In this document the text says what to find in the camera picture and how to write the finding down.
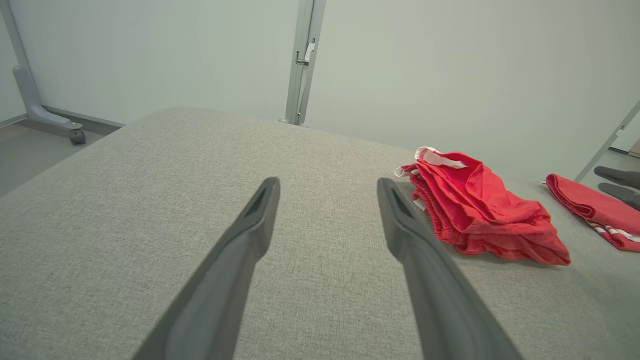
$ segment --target red cloth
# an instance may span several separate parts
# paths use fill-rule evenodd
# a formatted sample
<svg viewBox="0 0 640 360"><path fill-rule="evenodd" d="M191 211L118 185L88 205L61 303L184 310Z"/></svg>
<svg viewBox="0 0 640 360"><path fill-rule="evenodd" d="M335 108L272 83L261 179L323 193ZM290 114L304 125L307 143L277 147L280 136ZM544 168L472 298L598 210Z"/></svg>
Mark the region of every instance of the red cloth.
<svg viewBox="0 0 640 360"><path fill-rule="evenodd" d="M640 211L559 175L547 176L547 186L562 206L587 220L613 246L620 250L640 252L640 243L617 232L617 229L622 229L640 235Z"/></svg>
<svg viewBox="0 0 640 360"><path fill-rule="evenodd" d="M436 154L467 167L433 165L423 154L398 175L410 176L417 187L413 200L418 206L418 198L424 201L440 240L466 255L489 251L507 260L569 265L569 252L539 202L513 195L491 169L460 152Z"/></svg>

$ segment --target red garment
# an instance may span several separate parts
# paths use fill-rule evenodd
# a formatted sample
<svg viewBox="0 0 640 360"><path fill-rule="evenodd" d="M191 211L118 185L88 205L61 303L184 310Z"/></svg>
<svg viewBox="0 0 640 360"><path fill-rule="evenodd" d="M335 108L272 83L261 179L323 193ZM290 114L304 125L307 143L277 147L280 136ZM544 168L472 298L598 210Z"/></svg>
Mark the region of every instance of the red garment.
<svg viewBox="0 0 640 360"><path fill-rule="evenodd" d="M640 252L640 243L619 230L640 235L640 211L562 176L547 176L551 194L570 213L587 220L603 238L620 250Z"/></svg>
<svg viewBox="0 0 640 360"><path fill-rule="evenodd" d="M432 163L424 160L428 151ZM440 162L433 161L434 155L466 167L434 165ZM440 240L466 255L489 251L507 260L569 265L569 252L539 202L513 195L491 169L460 152L429 149L417 152L416 158L418 163L401 167L404 172L398 175L410 176L417 187L413 200L418 206L419 199L424 201Z"/></svg>

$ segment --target crumpled red cloth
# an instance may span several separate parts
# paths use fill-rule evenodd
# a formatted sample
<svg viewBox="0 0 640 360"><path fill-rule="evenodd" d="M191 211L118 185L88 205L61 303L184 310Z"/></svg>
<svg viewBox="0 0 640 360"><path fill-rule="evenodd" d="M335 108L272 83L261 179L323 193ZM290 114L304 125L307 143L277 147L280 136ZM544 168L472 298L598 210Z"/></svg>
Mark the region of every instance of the crumpled red cloth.
<svg viewBox="0 0 640 360"><path fill-rule="evenodd" d="M396 175L410 177L417 188L413 201L431 217L441 241L466 255L488 251L507 260L571 263L547 210L507 191L482 162L433 148L418 149L416 159Z"/></svg>
<svg viewBox="0 0 640 360"><path fill-rule="evenodd" d="M562 176L547 176L551 194L619 250L640 252L640 211Z"/></svg>

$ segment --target folded red cloth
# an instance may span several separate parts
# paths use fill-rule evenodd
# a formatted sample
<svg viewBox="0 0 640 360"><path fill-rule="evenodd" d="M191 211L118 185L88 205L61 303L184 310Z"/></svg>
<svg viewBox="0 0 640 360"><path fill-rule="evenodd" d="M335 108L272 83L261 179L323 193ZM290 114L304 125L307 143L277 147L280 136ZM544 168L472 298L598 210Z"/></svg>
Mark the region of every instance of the folded red cloth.
<svg viewBox="0 0 640 360"><path fill-rule="evenodd" d="M413 201L429 214L440 240L466 255L489 251L507 260L569 265L569 252L539 202L513 195L491 169L460 152L420 148L416 158L396 175L410 176L417 187Z"/></svg>
<svg viewBox="0 0 640 360"><path fill-rule="evenodd" d="M551 194L620 250L640 252L640 211L562 176L547 176Z"/></svg>

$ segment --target baseboard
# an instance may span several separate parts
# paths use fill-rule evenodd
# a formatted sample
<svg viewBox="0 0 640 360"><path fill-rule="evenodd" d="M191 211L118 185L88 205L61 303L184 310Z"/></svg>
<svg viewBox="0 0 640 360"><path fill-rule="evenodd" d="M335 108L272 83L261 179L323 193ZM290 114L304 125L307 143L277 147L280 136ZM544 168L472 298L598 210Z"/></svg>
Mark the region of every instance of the baseboard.
<svg viewBox="0 0 640 360"><path fill-rule="evenodd" d="M64 117L75 117L77 119L89 120L89 121L92 121L92 122L99 122L101 124L107 124L107 125L115 126L117 128L121 128L121 127L125 126L125 124L121 124L119 122L100 119L98 117L93 117L93 116L84 115L84 114L78 114L78 113L74 113L73 111L67 111L67 110L63 110L63 109L53 108L52 106L43 105L42 107L45 108L45 110L47 110L49 112L52 112L54 114L57 114L57 115L60 115L60 116L64 116Z"/></svg>
<svg viewBox="0 0 640 360"><path fill-rule="evenodd" d="M2 120L0 121L0 127L15 124L16 122L24 120L26 118L27 118L27 114L22 114L22 115L14 116L10 119Z"/></svg>
<svg viewBox="0 0 640 360"><path fill-rule="evenodd" d="M629 153L628 151L616 149L615 147L609 147L609 150L611 150L613 152L619 152L620 154L624 154L624 155L627 155Z"/></svg>

